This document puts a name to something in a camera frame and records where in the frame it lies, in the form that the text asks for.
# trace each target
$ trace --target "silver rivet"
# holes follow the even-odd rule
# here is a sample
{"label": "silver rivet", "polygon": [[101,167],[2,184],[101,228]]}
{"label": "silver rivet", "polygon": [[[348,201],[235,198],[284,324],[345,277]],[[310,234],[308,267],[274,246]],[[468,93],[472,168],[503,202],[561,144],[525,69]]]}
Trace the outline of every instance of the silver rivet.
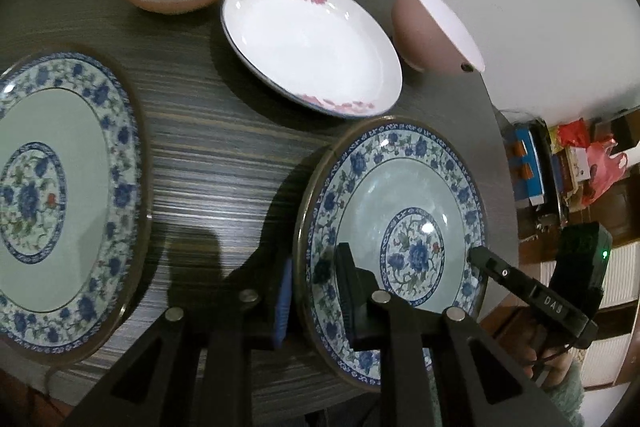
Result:
{"label": "silver rivet", "polygon": [[252,302],[255,302],[258,300],[258,292],[254,289],[251,288],[247,288],[246,290],[242,290],[239,294],[238,294],[238,298],[240,299],[240,302],[244,302],[245,304],[251,304]]}
{"label": "silver rivet", "polygon": [[466,317],[466,313],[463,309],[458,308],[457,306],[451,306],[447,308],[447,317],[452,321],[460,322]]}
{"label": "silver rivet", "polygon": [[376,290],[371,294],[371,298],[373,302],[377,302],[378,304],[386,304],[391,300],[391,295],[384,290]]}
{"label": "silver rivet", "polygon": [[169,322],[181,321],[184,317],[184,310],[182,308],[169,308],[164,312],[164,318]]}

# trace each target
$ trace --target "blue and white floral plate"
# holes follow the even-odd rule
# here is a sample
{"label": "blue and white floral plate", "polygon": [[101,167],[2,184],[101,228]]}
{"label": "blue and white floral plate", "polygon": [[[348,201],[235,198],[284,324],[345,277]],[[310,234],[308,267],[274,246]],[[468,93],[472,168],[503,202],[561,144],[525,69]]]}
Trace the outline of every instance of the blue and white floral plate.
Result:
{"label": "blue and white floral plate", "polygon": [[150,229],[139,105],[92,55],[50,49],[0,78],[0,330],[51,365],[111,334]]}
{"label": "blue and white floral plate", "polygon": [[427,127],[388,116],[352,129],[316,169],[298,214],[298,310],[338,374],[371,388],[380,354],[351,349],[338,302],[333,253],[343,242],[380,288],[414,307],[477,315],[486,284],[466,254],[485,243],[482,203],[459,156]]}

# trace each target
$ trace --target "plate rim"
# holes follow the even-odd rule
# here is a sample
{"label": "plate rim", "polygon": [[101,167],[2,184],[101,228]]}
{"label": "plate rim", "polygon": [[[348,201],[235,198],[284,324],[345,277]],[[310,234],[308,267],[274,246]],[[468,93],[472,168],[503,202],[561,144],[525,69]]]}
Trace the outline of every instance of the plate rim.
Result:
{"label": "plate rim", "polygon": [[357,1],[355,0],[349,0],[351,2],[353,2],[354,4],[356,4],[357,6],[359,6],[360,8],[362,8],[362,10],[369,16],[371,17],[371,19],[373,20],[373,22],[376,23],[376,25],[380,28],[380,31],[382,31],[382,33],[387,37],[387,39],[389,40],[389,45],[391,45],[391,48],[393,49],[395,56],[396,56],[396,61],[398,62],[398,72],[399,72],[399,80],[400,80],[400,89],[398,90],[398,95],[396,96],[396,99],[394,100],[394,102],[387,108],[383,109],[383,110],[376,110],[374,112],[371,113],[367,113],[367,114],[348,114],[348,113],[342,113],[342,112],[338,112],[338,111],[333,111],[324,107],[321,107],[319,105],[315,105],[311,102],[307,102],[306,100],[300,98],[298,95],[296,95],[295,93],[289,92],[287,91],[284,87],[280,86],[279,84],[277,84],[274,80],[271,80],[266,74],[262,73],[262,71],[260,71],[252,62],[251,60],[246,57],[246,55],[244,53],[242,53],[242,51],[240,50],[240,48],[236,45],[236,42],[234,41],[234,38],[231,35],[231,32],[229,31],[229,29],[226,26],[226,21],[225,21],[225,11],[226,11],[226,7],[228,6],[228,3],[232,2],[231,0],[223,0],[222,1],[222,5],[220,7],[220,22],[222,22],[222,27],[223,27],[223,32],[225,34],[225,37],[227,39],[227,41],[229,42],[229,44],[231,44],[231,47],[233,49],[233,51],[236,53],[236,55],[238,56],[238,58],[240,59],[240,61],[245,64],[245,66],[255,75],[257,76],[261,81],[263,81],[263,83],[265,83],[268,87],[271,87],[271,89],[275,90],[276,92],[280,93],[281,95],[283,95],[285,98],[288,98],[289,100],[291,100],[292,102],[296,102],[299,103],[300,105],[303,105],[304,107],[316,110],[318,112],[321,112],[323,114],[328,114],[331,116],[336,116],[338,118],[345,118],[348,120],[363,120],[365,118],[376,118],[378,116],[381,116],[383,114],[385,114],[386,112],[392,110],[396,103],[398,103],[398,100],[400,100],[400,95],[402,94],[402,85],[404,84],[404,78],[402,77],[402,64],[400,62],[400,58],[398,56],[398,51],[396,51],[396,47],[393,44],[393,40],[391,38],[391,36],[388,35],[387,32],[385,32],[384,28],[380,25],[380,23],[375,19],[375,17],[361,4],[359,4]]}
{"label": "plate rim", "polygon": [[133,255],[129,265],[129,272],[125,277],[122,290],[114,304],[111,312],[106,316],[98,330],[89,337],[89,339],[76,347],[65,351],[64,353],[41,353],[34,349],[21,346],[9,338],[4,332],[0,331],[0,339],[10,346],[14,351],[34,362],[49,365],[51,367],[62,367],[70,365],[90,357],[111,337],[113,332],[128,317],[128,313],[132,307],[132,300],[140,279],[142,278],[143,267],[145,264],[146,252],[148,250],[149,238],[151,233],[151,225],[153,221],[152,205],[153,205],[153,174],[152,174],[152,156],[151,146],[146,126],[144,110],[135,85],[130,81],[129,76],[125,72],[123,66],[108,54],[98,52],[90,46],[77,44],[75,42],[60,42],[55,44],[46,44],[39,46],[36,51],[22,56],[11,66],[6,68],[0,74],[0,80],[4,80],[21,67],[38,58],[46,57],[55,53],[79,53],[94,58],[103,66],[107,67],[113,75],[118,79],[122,89],[129,97],[129,105],[131,107],[133,117],[138,126],[138,140],[140,144],[140,203],[138,205],[137,227],[138,233],[136,243],[133,247]]}
{"label": "plate rim", "polygon": [[[348,130],[345,131],[345,133],[343,133],[337,139],[337,141],[332,144],[324,153],[318,163],[318,166],[314,170],[313,174],[311,174],[304,195],[302,197],[300,207],[298,209],[298,216],[296,218],[292,252],[294,303],[296,306],[298,319],[302,322],[305,337],[312,344],[316,352],[324,360],[328,367],[330,367],[334,374],[340,377],[343,381],[346,381],[351,385],[354,385],[361,390],[367,391],[369,393],[379,393],[380,385],[366,383],[347,374],[347,372],[345,372],[340,367],[340,365],[338,365],[338,363],[331,357],[329,352],[327,352],[325,347],[322,345],[322,341],[320,340],[320,338],[314,333],[315,324],[311,313],[310,298],[308,292],[306,291],[306,235],[308,233],[310,222],[313,218],[313,209],[315,207],[316,200],[318,199],[319,193],[322,191],[324,180],[333,168],[335,162],[340,159],[340,156],[348,149],[354,139],[361,136],[368,130],[389,123],[407,123],[421,127],[432,133],[437,138],[443,140],[443,142],[446,143],[451,151],[458,157],[460,163],[462,163],[462,165],[465,167],[467,174],[469,175],[471,181],[474,183],[478,191],[478,200],[484,218],[484,238],[487,247],[490,247],[486,210],[484,207],[484,202],[482,201],[482,197],[480,195],[480,189],[478,188],[478,184],[476,183],[473,174],[466,166],[466,162],[458,153],[458,150],[455,149],[455,147],[453,147],[451,143],[442,136],[441,133],[434,130],[428,124],[425,124],[424,122],[421,122],[420,120],[417,120],[415,118],[404,117],[400,115],[377,116],[375,118],[370,118],[369,120],[349,127]],[[478,294],[476,295],[474,310],[470,314],[470,316],[474,319],[478,318],[482,302],[484,301],[487,283],[488,281],[486,278],[479,282],[480,288],[478,290]]]}

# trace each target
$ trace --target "plastic bag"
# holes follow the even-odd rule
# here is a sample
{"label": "plastic bag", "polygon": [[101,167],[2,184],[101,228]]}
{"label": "plastic bag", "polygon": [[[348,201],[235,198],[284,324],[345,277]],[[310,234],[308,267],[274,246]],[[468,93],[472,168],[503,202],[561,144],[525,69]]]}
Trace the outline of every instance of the plastic bag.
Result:
{"label": "plastic bag", "polygon": [[587,160],[591,179],[585,183],[582,192],[582,204],[588,206],[604,194],[609,187],[625,174],[628,158],[625,153],[609,156],[617,145],[611,138],[602,142],[594,142],[587,147]]}
{"label": "plastic bag", "polygon": [[589,131],[582,118],[572,121],[572,123],[558,126],[558,143],[562,147],[571,145],[573,147],[587,149],[590,141]]}

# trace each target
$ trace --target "blue floral border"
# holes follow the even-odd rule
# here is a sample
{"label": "blue floral border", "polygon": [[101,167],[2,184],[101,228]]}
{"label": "blue floral border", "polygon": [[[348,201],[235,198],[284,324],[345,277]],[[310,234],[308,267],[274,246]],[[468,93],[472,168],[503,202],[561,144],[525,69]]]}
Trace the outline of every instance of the blue floral border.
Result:
{"label": "blue floral border", "polygon": [[[84,65],[95,68],[99,75]],[[0,79],[0,93],[10,83],[15,84],[14,89],[0,95],[0,123],[16,103],[30,94],[66,89],[79,95],[92,109],[108,147],[113,203],[108,207],[98,258],[79,292],[60,309],[36,313],[20,308],[0,291],[0,328],[4,334],[38,353],[65,353],[97,333],[117,304],[129,272],[141,197],[138,126],[122,84],[109,68],[88,55],[44,55]]]}
{"label": "blue floral border", "polygon": [[56,229],[53,231],[53,234],[51,235],[51,238],[49,239],[47,244],[42,250],[40,250],[38,253],[35,253],[34,255],[25,255],[15,250],[14,245],[12,245],[8,238],[4,235],[4,229],[2,227],[0,227],[0,236],[2,237],[2,241],[4,242],[7,250],[9,250],[11,255],[13,255],[18,261],[25,264],[36,264],[40,263],[49,256],[56,243],[58,242],[60,234],[62,233],[62,225],[65,222],[66,214],[66,178],[65,171],[62,168],[62,164],[60,163],[60,159],[51,147],[41,142],[28,142],[19,147],[18,150],[11,155],[6,165],[4,166],[4,169],[2,169],[2,175],[0,175],[0,183],[6,177],[6,173],[15,159],[28,150],[38,150],[44,152],[50,162],[53,163],[53,166],[56,170],[56,175],[58,176],[58,182],[60,183],[60,187],[58,188],[60,192],[60,201],[58,202],[60,205],[60,217],[58,219],[58,222],[56,223]]}
{"label": "blue floral border", "polygon": [[[353,357],[353,360],[350,360],[350,362],[354,363],[354,360],[358,360],[358,365],[361,368],[365,369],[364,372],[360,372],[360,371],[356,371],[353,367],[350,367],[345,362],[345,360],[343,360],[340,354],[336,353],[334,346],[332,346],[330,339],[327,337],[327,334],[325,334],[325,331],[322,328],[322,324],[318,317],[318,311],[316,309],[317,304],[319,303],[322,304],[324,301],[324,305],[327,305],[326,300],[335,301],[335,299],[337,298],[337,292],[333,284],[335,282],[334,276],[331,274],[330,263],[329,261],[327,261],[326,266],[322,266],[322,272],[325,272],[325,277],[322,278],[322,282],[323,282],[322,296],[320,297],[320,302],[316,303],[314,299],[313,285],[317,283],[314,281],[314,278],[317,276],[317,273],[314,275],[314,272],[318,272],[319,267],[312,266],[313,247],[314,247],[314,236],[316,233],[318,233],[319,229],[322,229],[322,227],[318,226],[318,218],[321,214],[323,204],[326,204],[325,198],[327,197],[328,193],[331,192],[330,188],[333,187],[332,182],[334,181],[334,178],[336,177],[336,175],[340,172],[341,168],[343,167],[345,162],[351,157],[351,155],[353,153],[356,153],[357,149],[360,146],[364,145],[365,142],[367,142],[369,139],[383,133],[389,133],[388,136],[391,136],[392,134],[390,133],[391,131],[410,131],[410,132],[419,133],[425,138],[428,138],[429,140],[435,142],[437,146],[442,151],[446,152],[447,155],[453,160],[453,162],[455,163],[455,166],[460,170],[460,172],[464,176],[464,179],[466,180],[466,183],[468,185],[469,192],[470,192],[467,195],[467,198],[469,201],[473,202],[474,207],[476,208],[475,212],[477,213],[476,217],[478,218],[478,223],[479,223],[479,230],[478,230],[479,241],[474,242],[472,238],[470,238],[467,234],[467,236],[465,236],[465,244],[468,247],[471,247],[471,246],[477,246],[477,245],[485,245],[486,243],[486,238],[484,233],[484,215],[483,215],[482,204],[478,196],[478,189],[475,183],[473,182],[473,179],[469,175],[468,171],[466,170],[462,161],[460,161],[458,156],[453,152],[453,150],[449,147],[449,145],[438,136],[434,135],[433,133],[424,129],[423,127],[416,126],[413,124],[389,123],[389,124],[381,125],[379,127],[376,127],[370,131],[363,133],[360,137],[356,138],[350,144],[350,146],[348,146],[348,148],[342,153],[338,161],[333,165],[329,174],[324,179],[324,184],[322,185],[322,189],[318,194],[318,197],[316,199],[316,202],[312,210],[312,219],[309,223],[307,240],[306,240],[305,280],[308,288],[308,295],[310,298],[309,304],[310,304],[312,321],[314,324],[314,330],[322,346],[324,347],[326,352],[329,354],[331,359],[334,360],[335,363],[337,363],[338,367],[340,367],[340,369],[344,371],[345,374],[349,375],[351,378],[353,378],[356,381],[359,381],[361,383],[368,384],[368,385],[380,384],[379,378],[373,378],[369,376],[369,369],[375,363],[377,364],[380,363],[380,354],[377,351],[361,351],[356,355],[354,354],[353,351],[351,351],[351,356]],[[373,168],[377,167],[382,162],[389,161],[389,160],[385,160],[384,158],[380,158],[380,159],[373,158],[373,160],[374,160],[374,163],[376,164]],[[348,190],[349,192],[353,192],[355,190],[355,187],[354,186],[348,187]],[[333,244],[335,244],[337,231],[334,230],[332,233],[332,231],[330,230],[328,232],[328,236],[329,237],[328,238],[325,237],[323,241],[328,243],[329,245],[332,245],[332,241],[333,241]],[[453,305],[462,307],[469,314],[475,313],[476,307],[480,304],[480,302],[478,301],[479,300],[478,296],[482,287],[484,287],[484,277],[482,276],[482,274],[479,272],[477,268],[472,267],[467,262],[467,267],[465,268],[461,277],[460,288],[458,290],[458,298],[456,299],[456,301],[453,302]],[[425,351],[425,364],[427,365],[427,367],[430,367],[431,357],[430,357],[429,351],[428,349],[425,349],[424,351]]]}
{"label": "blue floral border", "polygon": [[436,282],[425,295],[423,295],[419,299],[415,299],[415,301],[409,301],[409,304],[411,304],[411,306],[416,307],[416,306],[420,306],[424,302],[427,302],[429,298],[433,295],[434,291],[436,291],[436,289],[438,288],[438,285],[440,284],[440,279],[442,279],[442,274],[444,272],[444,264],[446,261],[446,247],[444,244],[444,240],[442,238],[442,232],[440,231],[440,227],[438,226],[436,220],[433,219],[433,216],[431,216],[431,214],[429,214],[427,211],[425,211],[422,208],[418,208],[417,206],[409,206],[408,208],[404,208],[394,216],[394,218],[386,226],[385,235],[383,235],[383,238],[382,238],[382,245],[380,245],[380,274],[382,276],[382,283],[385,287],[385,290],[395,295],[398,295],[398,293],[396,293],[396,291],[391,286],[391,283],[389,282],[388,274],[386,273],[386,254],[385,254],[386,246],[388,245],[388,242],[389,242],[389,236],[391,235],[391,232],[393,232],[393,229],[396,227],[396,225],[406,216],[409,216],[411,214],[418,214],[422,217],[425,217],[433,225],[433,228],[435,229],[435,232],[438,235],[440,247],[442,248],[442,263],[440,263],[440,270],[438,272],[438,277],[436,278]]}

